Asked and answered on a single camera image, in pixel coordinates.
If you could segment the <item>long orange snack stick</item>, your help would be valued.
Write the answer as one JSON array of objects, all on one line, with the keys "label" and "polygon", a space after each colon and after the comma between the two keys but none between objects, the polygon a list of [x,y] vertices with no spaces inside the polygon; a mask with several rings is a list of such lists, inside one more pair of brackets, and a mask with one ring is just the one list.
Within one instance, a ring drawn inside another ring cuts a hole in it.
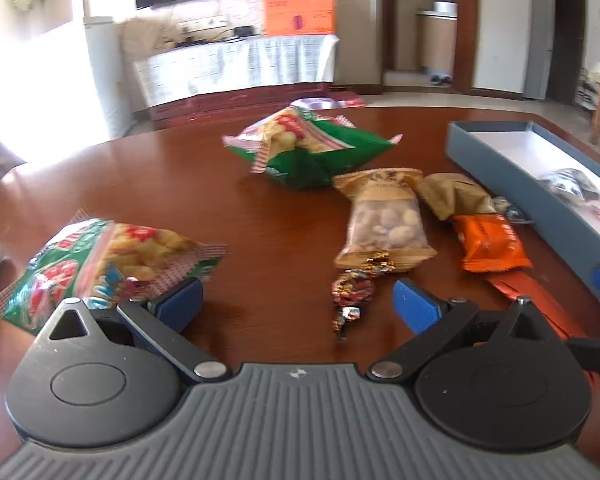
[{"label": "long orange snack stick", "polygon": [[490,273],[486,280],[510,300],[528,297],[562,341],[588,336],[559,302],[523,270]]}]

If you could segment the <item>red gold candy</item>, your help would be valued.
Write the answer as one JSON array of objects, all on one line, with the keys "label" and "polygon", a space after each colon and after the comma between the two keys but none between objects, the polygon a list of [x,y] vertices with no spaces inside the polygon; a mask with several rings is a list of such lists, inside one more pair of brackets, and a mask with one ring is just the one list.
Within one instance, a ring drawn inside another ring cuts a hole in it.
[{"label": "red gold candy", "polygon": [[376,278],[393,270],[389,253],[376,252],[362,266],[345,270],[332,283],[332,305],[335,309],[332,330],[338,340],[347,338],[350,326],[361,319],[364,308],[373,300]]}]

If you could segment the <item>orange snack packet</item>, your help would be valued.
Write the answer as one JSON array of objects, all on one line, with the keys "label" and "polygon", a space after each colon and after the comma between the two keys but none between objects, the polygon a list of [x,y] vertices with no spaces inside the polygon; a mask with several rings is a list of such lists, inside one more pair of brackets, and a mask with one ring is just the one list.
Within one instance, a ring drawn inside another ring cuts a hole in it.
[{"label": "orange snack packet", "polygon": [[465,271],[494,273],[532,267],[515,230],[500,214],[454,216],[453,224],[464,247]]}]

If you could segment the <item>green shrimp chips bag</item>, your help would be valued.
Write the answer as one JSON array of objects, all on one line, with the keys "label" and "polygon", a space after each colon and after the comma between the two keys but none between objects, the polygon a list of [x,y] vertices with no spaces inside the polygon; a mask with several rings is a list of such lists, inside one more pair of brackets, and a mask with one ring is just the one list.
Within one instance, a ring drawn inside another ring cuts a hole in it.
[{"label": "green shrimp chips bag", "polygon": [[250,162],[253,174],[266,174],[293,190],[318,188],[358,169],[399,144],[355,127],[347,117],[328,117],[288,106],[245,128],[223,136],[223,145]]},{"label": "green shrimp chips bag", "polygon": [[145,300],[148,311],[158,315],[163,301],[181,286],[203,282],[225,255],[221,244],[80,211],[0,292],[0,318],[35,335],[71,297],[91,310]]}]

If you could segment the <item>tan peanut snack bag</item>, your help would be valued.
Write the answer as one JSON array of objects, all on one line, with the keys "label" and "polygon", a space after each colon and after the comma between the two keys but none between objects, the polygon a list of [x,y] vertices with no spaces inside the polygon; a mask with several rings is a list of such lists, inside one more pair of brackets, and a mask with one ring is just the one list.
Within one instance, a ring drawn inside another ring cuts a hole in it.
[{"label": "tan peanut snack bag", "polygon": [[339,269],[359,269],[367,260],[385,259],[405,272],[434,258],[418,206],[414,168],[379,168],[340,174],[332,186],[351,201],[347,241],[335,258]]}]

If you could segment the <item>brown paper snack packet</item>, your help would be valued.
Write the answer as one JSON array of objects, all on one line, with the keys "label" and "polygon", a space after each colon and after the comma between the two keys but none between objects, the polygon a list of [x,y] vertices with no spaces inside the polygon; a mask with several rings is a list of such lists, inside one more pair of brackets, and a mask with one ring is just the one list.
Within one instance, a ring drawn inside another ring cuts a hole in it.
[{"label": "brown paper snack packet", "polygon": [[417,182],[416,192],[441,221],[453,216],[496,214],[491,195],[462,174],[430,174]]}]

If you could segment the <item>newspaper print snack packet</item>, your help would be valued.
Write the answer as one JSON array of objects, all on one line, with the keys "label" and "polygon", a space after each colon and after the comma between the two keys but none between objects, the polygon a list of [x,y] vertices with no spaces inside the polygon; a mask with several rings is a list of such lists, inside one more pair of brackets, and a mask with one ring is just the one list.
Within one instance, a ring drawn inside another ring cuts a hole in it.
[{"label": "newspaper print snack packet", "polygon": [[566,168],[542,174],[539,182],[564,202],[584,206],[600,200],[600,191],[580,170]]}]

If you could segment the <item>grey blue shallow box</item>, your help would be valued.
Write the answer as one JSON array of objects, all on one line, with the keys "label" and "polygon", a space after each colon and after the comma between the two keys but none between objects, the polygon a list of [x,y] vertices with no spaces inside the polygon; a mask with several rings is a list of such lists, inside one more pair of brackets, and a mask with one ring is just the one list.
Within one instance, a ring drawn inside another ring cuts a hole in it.
[{"label": "grey blue shallow box", "polygon": [[446,154],[517,206],[600,302],[600,164],[535,122],[452,122]]}]

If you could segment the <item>red item on floor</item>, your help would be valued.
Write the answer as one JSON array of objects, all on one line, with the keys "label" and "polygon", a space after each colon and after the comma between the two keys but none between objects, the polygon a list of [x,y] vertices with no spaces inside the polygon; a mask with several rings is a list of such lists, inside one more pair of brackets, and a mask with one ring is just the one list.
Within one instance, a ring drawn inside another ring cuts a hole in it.
[{"label": "red item on floor", "polygon": [[332,90],[329,97],[335,101],[338,108],[366,107],[366,102],[357,93],[350,90]]}]

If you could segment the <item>tv cabinet with cloth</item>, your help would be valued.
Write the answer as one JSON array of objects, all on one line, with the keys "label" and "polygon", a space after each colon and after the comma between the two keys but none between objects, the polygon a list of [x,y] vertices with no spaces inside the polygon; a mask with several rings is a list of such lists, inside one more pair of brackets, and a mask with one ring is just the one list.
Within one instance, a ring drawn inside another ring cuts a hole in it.
[{"label": "tv cabinet with cloth", "polygon": [[335,35],[253,36],[159,53],[133,63],[158,129],[324,96],[335,80]]}]

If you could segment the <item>white purple bottle on floor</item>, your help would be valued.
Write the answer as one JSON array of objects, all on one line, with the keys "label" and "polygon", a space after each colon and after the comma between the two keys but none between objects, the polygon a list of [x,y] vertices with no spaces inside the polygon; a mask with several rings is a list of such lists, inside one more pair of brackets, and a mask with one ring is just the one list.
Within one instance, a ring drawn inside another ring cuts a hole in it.
[{"label": "white purple bottle on floor", "polygon": [[340,102],[332,98],[301,98],[290,103],[291,106],[301,108],[302,110],[338,110],[341,107]]}]

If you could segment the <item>white chest freezer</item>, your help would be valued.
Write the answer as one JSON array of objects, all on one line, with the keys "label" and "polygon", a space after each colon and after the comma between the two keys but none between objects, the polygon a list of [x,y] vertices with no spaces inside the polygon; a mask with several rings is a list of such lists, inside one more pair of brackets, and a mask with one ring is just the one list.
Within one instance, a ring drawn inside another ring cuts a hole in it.
[{"label": "white chest freezer", "polygon": [[83,19],[95,89],[110,139],[120,139],[134,124],[120,40],[109,16]]}]

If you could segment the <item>wooden kitchen cabinet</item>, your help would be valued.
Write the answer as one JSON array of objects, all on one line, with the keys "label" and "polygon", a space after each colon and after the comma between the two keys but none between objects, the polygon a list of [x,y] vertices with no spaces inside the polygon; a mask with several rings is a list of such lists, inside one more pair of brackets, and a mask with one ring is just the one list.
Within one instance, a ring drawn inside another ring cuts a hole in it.
[{"label": "wooden kitchen cabinet", "polygon": [[457,17],[434,11],[419,11],[416,16],[419,67],[430,75],[452,76]]}]

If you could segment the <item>orange gift box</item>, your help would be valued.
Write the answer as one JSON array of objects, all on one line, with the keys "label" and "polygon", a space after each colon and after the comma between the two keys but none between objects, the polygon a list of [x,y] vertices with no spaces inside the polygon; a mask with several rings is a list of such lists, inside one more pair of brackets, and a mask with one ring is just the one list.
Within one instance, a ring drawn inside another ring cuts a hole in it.
[{"label": "orange gift box", "polygon": [[265,36],[331,35],[335,0],[262,0]]}]

